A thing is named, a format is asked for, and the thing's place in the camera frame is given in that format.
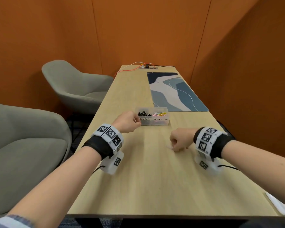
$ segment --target clear plastic organizer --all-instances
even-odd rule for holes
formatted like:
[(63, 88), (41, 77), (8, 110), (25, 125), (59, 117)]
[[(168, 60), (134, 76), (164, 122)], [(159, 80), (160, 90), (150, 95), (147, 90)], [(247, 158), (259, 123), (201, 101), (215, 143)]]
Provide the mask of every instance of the clear plastic organizer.
[[(151, 116), (140, 116), (139, 113), (143, 112)], [(139, 115), (142, 126), (167, 126), (169, 124), (169, 112), (166, 107), (137, 107), (136, 113)]]

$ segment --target hand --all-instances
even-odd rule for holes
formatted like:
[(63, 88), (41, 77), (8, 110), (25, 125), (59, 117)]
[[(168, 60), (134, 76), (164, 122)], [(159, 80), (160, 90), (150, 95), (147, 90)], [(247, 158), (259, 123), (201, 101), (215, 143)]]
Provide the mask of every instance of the hand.
[(142, 124), (140, 122), (138, 115), (133, 111), (123, 112), (112, 123), (112, 126), (118, 129), (120, 133), (133, 132), (141, 125)]
[(180, 149), (187, 148), (193, 143), (194, 134), (197, 129), (177, 128), (170, 135), (173, 151), (178, 152)]

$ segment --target desk mat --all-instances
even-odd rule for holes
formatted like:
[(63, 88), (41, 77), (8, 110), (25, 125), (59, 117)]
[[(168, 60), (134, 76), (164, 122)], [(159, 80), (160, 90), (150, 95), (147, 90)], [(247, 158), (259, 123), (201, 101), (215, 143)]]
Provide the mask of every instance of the desk mat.
[(169, 112), (209, 111), (178, 73), (147, 72), (154, 107)]

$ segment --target sleeve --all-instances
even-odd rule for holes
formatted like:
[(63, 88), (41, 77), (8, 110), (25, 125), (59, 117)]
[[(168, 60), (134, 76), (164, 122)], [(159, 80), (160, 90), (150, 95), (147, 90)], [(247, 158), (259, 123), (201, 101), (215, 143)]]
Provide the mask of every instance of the sleeve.
[(0, 228), (34, 228), (34, 226), (26, 218), (8, 215), (0, 218)]

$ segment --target gray armchair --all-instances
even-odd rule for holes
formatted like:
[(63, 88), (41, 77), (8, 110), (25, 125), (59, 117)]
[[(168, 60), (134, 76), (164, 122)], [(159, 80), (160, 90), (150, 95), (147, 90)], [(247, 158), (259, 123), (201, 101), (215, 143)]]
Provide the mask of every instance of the gray armchair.
[(64, 60), (44, 64), (42, 73), (61, 101), (81, 114), (95, 114), (113, 82), (111, 76), (82, 73)]
[(0, 216), (66, 159), (71, 139), (56, 113), (0, 104)]

